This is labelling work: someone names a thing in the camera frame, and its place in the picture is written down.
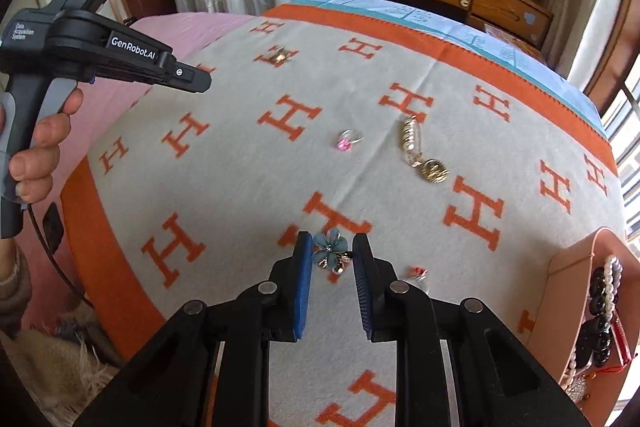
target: person's arm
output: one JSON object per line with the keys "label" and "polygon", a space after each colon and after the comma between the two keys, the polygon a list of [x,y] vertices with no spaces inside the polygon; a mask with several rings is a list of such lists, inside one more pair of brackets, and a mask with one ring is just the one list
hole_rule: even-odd
{"label": "person's arm", "polygon": [[[40,120],[33,131],[34,147],[16,153],[9,162],[9,172],[16,193],[25,203],[45,199],[53,187],[51,173],[58,166],[60,142],[71,131],[69,115],[82,104],[82,91],[76,89],[66,99],[63,112]],[[0,131],[4,111],[0,105]],[[27,259],[13,239],[0,239],[0,330],[12,337],[31,299],[31,279]]]}
{"label": "person's arm", "polygon": [[14,336],[31,299],[29,267],[13,239],[0,239],[0,330]]}

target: finger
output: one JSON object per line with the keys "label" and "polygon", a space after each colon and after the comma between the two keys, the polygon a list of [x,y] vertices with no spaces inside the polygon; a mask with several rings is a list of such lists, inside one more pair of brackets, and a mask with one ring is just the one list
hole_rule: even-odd
{"label": "finger", "polygon": [[15,185],[15,193],[25,203],[38,203],[45,199],[53,188],[53,176],[44,176],[37,180],[23,181]]}
{"label": "finger", "polygon": [[43,118],[33,130],[36,147],[53,147],[69,136],[71,119],[61,112]]}
{"label": "finger", "polygon": [[11,158],[9,172],[17,182],[49,176],[60,161],[59,147],[34,147],[20,151]]}
{"label": "finger", "polygon": [[84,93],[80,89],[74,89],[66,99],[62,112],[68,115],[75,114],[80,109],[82,100],[84,100]]}

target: pink gem ring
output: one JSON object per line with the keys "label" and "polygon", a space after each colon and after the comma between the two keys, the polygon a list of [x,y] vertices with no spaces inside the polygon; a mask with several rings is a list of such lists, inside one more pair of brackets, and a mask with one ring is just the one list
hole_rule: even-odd
{"label": "pink gem ring", "polygon": [[354,129],[347,129],[338,137],[336,147],[338,150],[345,152],[350,151],[354,144],[362,140],[362,133]]}

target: sleeve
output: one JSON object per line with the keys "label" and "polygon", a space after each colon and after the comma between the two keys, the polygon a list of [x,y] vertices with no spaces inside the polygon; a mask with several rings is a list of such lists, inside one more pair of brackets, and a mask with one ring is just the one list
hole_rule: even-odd
{"label": "sleeve", "polygon": [[0,330],[13,337],[20,330],[22,315],[31,300],[31,277],[24,254],[16,247],[12,275],[0,281]]}

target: flower petal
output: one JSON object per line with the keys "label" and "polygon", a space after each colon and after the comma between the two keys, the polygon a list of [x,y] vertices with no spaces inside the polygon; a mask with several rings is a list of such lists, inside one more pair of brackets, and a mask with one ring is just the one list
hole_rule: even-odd
{"label": "flower petal", "polygon": [[314,245],[320,248],[326,248],[329,246],[329,243],[326,240],[326,236],[322,232],[316,233],[314,236]]}
{"label": "flower petal", "polygon": [[326,240],[329,242],[329,245],[335,245],[335,242],[338,241],[340,237],[340,230],[338,229],[329,229],[329,232],[326,233]]}
{"label": "flower petal", "polygon": [[329,255],[326,256],[326,268],[327,270],[333,270],[336,266],[338,266],[338,256],[330,252]]}
{"label": "flower petal", "polygon": [[344,253],[349,250],[349,243],[343,237],[339,237],[334,244],[333,250],[335,253]]}
{"label": "flower petal", "polygon": [[320,264],[322,259],[326,257],[326,252],[324,250],[317,251],[313,256],[311,256],[311,262],[313,264]]}

